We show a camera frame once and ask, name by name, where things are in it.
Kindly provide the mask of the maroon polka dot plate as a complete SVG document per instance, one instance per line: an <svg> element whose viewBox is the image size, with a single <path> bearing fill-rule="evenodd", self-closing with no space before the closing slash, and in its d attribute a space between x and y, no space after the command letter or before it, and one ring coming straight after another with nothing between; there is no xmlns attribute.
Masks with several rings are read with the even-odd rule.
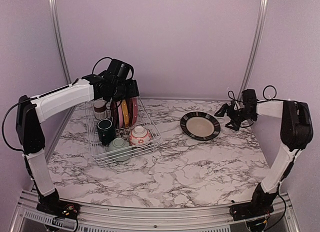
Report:
<svg viewBox="0 0 320 232"><path fill-rule="evenodd" d="M129 125L133 126L138 118L138 100L136 97L126 99L128 113L129 113Z"/></svg>

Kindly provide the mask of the black striped plate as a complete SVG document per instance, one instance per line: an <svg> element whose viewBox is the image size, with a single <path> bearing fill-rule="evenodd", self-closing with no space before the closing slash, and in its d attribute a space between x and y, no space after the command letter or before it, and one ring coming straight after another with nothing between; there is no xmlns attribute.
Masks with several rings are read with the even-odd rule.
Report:
<svg viewBox="0 0 320 232"><path fill-rule="evenodd" d="M220 123L212 115L201 111L183 115L180 127L186 135L199 141L212 140L221 131Z"/></svg>

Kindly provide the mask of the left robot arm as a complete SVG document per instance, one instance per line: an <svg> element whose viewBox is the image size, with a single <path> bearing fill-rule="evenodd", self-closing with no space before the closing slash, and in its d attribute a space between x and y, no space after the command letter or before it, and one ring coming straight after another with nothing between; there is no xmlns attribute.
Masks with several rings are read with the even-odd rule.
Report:
<svg viewBox="0 0 320 232"><path fill-rule="evenodd" d="M61 213L63 203L48 170L41 123L84 102L100 98L118 101L136 96L139 96L139 89L134 79L122 81L119 78L106 79L90 74L47 93L19 98L16 132L22 145L26 168L38 192L39 203L50 213Z"/></svg>

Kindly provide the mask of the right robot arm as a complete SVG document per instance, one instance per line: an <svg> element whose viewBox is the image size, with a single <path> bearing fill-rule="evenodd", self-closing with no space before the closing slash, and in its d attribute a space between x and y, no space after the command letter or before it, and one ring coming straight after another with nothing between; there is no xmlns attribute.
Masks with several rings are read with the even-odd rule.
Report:
<svg viewBox="0 0 320 232"><path fill-rule="evenodd" d="M267 205L272 204L296 158L313 138L309 107L307 103L294 100L250 99L243 102L241 108L237 108L235 101L225 103L214 115L216 117L227 115L230 122L226 127L233 130L238 130L245 120L256 121L258 115L281 119L279 151L267 176L257 185L248 204L248 212L258 216L267 208Z"/></svg>

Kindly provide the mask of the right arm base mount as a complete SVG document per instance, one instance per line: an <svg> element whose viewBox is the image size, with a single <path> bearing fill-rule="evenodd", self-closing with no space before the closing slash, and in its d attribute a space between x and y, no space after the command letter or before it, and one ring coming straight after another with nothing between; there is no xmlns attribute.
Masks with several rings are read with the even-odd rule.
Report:
<svg viewBox="0 0 320 232"><path fill-rule="evenodd" d="M260 202L245 202L240 204L233 204L229 213L234 221L254 218L268 213L274 212L274 207L268 203Z"/></svg>

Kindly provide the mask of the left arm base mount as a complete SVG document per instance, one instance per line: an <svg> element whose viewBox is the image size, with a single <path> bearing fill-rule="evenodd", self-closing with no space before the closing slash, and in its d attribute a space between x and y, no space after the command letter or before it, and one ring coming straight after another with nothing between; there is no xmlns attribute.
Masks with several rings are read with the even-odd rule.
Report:
<svg viewBox="0 0 320 232"><path fill-rule="evenodd" d="M71 203L62 200L41 201L36 206L38 211L54 215L58 218L63 217L70 219L77 219L80 207L81 206L78 203Z"/></svg>

